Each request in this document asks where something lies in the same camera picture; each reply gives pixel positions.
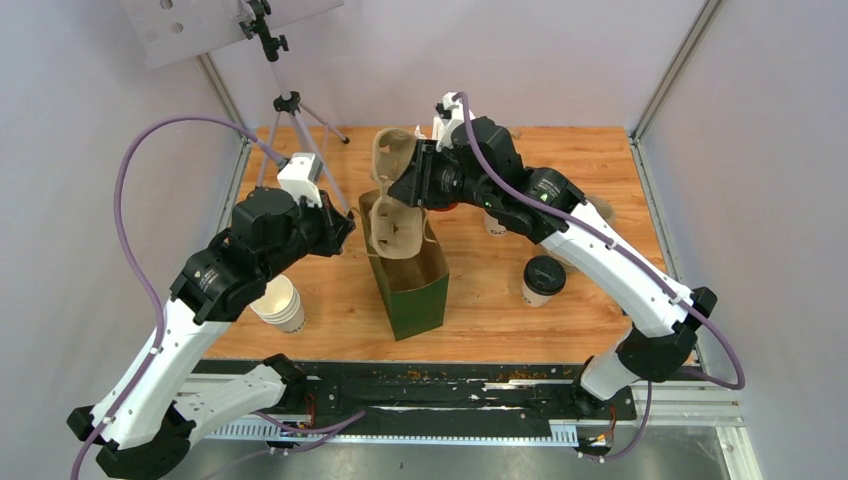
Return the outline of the cardboard cup carrier tray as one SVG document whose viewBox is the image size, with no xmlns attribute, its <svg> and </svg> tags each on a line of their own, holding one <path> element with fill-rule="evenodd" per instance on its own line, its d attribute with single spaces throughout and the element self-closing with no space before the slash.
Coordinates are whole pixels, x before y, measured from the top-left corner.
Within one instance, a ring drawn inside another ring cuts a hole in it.
<svg viewBox="0 0 848 480">
<path fill-rule="evenodd" d="M 417 137 L 400 128 L 377 133 L 372 146 L 372 179 L 378 196 L 368 214 L 369 240 L 376 254 L 391 260 L 416 256 L 424 242 L 424 214 L 389 195 L 389 188 L 409 167 Z"/>
</svg>

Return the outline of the stack of white cups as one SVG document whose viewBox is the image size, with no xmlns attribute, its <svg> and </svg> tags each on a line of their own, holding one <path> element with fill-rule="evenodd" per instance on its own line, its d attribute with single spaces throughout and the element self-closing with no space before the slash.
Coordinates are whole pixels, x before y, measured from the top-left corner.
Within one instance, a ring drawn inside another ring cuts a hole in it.
<svg viewBox="0 0 848 480">
<path fill-rule="evenodd" d="M 285 275 L 271 280 L 264 295 L 249 307 L 262 321 L 287 334 L 297 333 L 306 325 L 299 291 Z"/>
</svg>

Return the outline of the green paper bag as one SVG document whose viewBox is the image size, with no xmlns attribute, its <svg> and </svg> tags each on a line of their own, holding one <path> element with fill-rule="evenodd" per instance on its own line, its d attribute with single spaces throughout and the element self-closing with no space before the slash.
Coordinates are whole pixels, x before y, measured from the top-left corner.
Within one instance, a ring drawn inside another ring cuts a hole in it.
<svg viewBox="0 0 848 480">
<path fill-rule="evenodd" d="M 421 243 L 417 254 L 390 259 L 378 254 L 372 242 L 371 213 L 380 197 L 378 190 L 360 195 L 359 213 L 369 259 L 377 288 L 396 341 L 421 335 L 444 324 L 449 267 L 445 254 L 424 213 Z"/>
</svg>

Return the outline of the black coffee cup lid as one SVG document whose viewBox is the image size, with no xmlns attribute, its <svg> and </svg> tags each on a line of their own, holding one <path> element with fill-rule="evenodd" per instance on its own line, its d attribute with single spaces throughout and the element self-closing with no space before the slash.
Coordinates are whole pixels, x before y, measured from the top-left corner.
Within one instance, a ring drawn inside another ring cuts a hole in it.
<svg viewBox="0 0 848 480">
<path fill-rule="evenodd" d="M 556 295 L 564 289 L 566 281 L 567 274 L 563 265 L 553 257 L 538 255 L 525 264 L 523 282 L 535 294 Z"/>
</svg>

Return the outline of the white paper coffee cup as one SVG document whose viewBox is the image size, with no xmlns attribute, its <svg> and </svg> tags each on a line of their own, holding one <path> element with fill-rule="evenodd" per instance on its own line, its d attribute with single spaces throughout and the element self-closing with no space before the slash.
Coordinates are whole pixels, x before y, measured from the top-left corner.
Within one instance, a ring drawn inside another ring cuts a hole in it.
<svg viewBox="0 0 848 480">
<path fill-rule="evenodd" d="M 542 307 L 561 293 L 564 287 L 564 279 L 539 280 L 527 278 L 523 280 L 522 298 L 530 307 Z"/>
</svg>

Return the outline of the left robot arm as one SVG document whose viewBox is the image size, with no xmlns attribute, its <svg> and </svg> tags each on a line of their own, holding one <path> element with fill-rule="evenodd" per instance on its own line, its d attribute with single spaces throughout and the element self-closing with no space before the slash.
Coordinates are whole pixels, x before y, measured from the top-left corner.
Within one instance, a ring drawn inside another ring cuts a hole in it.
<svg viewBox="0 0 848 480">
<path fill-rule="evenodd" d="M 74 409 L 69 428 L 113 479 L 159 479 L 208 433 L 276 407 L 298 411 L 305 372 L 282 354 L 240 377 L 185 399 L 178 392 L 205 352 L 266 292 L 268 283 L 308 255 L 342 251 L 355 228 L 320 191 L 316 203 L 258 188 L 237 203 L 230 225 L 193 254 L 159 308 L 157 325 L 131 369 L 102 401 Z"/>
</svg>

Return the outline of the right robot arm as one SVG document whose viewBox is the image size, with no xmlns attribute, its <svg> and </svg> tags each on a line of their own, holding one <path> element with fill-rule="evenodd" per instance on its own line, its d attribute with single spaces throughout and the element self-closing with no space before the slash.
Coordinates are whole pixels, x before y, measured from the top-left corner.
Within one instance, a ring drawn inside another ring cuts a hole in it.
<svg viewBox="0 0 848 480">
<path fill-rule="evenodd" d="M 375 237 L 384 254 L 417 251 L 426 211 L 472 205 L 573 264 L 630 316 L 628 333 L 587 361 L 570 392 L 584 417 L 601 414 L 636 381 L 675 374 L 716 306 L 712 290 L 689 288 L 649 263 L 563 174 L 525 166 L 510 133 L 489 118 L 457 121 L 434 139 L 385 130 L 374 144 L 373 175 L 381 194 L 375 218 L 398 214 Z"/>
</svg>

